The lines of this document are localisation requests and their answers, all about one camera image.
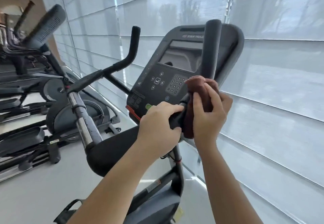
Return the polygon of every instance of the keypad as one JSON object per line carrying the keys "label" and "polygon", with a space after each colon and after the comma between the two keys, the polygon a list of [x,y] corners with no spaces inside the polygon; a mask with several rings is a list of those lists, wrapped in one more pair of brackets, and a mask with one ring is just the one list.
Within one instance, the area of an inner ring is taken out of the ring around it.
{"label": "keypad", "polygon": [[186,81],[187,79],[187,77],[184,77],[181,74],[176,74],[167,86],[166,92],[172,94],[173,96],[176,96],[184,86],[184,81]]}

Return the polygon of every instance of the person's right hand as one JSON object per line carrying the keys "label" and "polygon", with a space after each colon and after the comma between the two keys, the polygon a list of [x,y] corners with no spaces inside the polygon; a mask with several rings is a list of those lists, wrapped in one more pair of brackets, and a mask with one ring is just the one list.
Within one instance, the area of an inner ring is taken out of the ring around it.
{"label": "person's right hand", "polygon": [[204,112],[199,94],[193,94],[193,134],[198,150],[208,147],[211,143],[216,143],[217,136],[233,103],[232,98],[221,92],[218,95],[207,83],[205,83],[205,87],[213,104],[212,112]]}

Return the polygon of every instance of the hand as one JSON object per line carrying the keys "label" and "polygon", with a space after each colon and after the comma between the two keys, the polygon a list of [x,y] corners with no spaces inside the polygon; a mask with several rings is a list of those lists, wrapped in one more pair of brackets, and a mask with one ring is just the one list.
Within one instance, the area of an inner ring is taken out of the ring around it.
{"label": "hand", "polygon": [[199,94],[193,94],[193,134],[198,150],[216,142],[233,103],[232,98],[224,93],[218,95],[207,83],[205,87],[213,104],[212,112],[204,112]]}
{"label": "hand", "polygon": [[181,128],[173,130],[169,126],[169,117],[183,110],[183,106],[161,102],[152,106],[141,118],[136,143],[145,151],[146,155],[158,159],[170,152],[179,142]]}

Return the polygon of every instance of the brand logo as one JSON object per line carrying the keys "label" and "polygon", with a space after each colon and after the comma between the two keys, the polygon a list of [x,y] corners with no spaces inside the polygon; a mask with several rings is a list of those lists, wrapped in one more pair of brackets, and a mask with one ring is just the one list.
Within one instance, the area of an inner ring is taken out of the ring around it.
{"label": "brand logo", "polygon": [[183,38],[204,38],[204,35],[182,35]]}

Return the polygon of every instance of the brown cloth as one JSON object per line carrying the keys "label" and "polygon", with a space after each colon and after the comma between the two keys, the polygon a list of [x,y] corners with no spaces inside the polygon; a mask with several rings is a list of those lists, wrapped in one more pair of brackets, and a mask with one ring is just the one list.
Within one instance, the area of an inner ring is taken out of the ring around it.
{"label": "brown cloth", "polygon": [[213,79],[204,78],[202,76],[193,76],[185,81],[188,86],[188,94],[190,95],[190,100],[187,105],[187,112],[183,121],[183,135],[185,138],[193,138],[193,93],[197,92],[202,101],[202,106],[205,112],[213,111],[213,104],[209,97],[208,91],[206,90],[204,83],[208,83],[210,87],[213,88],[218,94],[218,84]]}

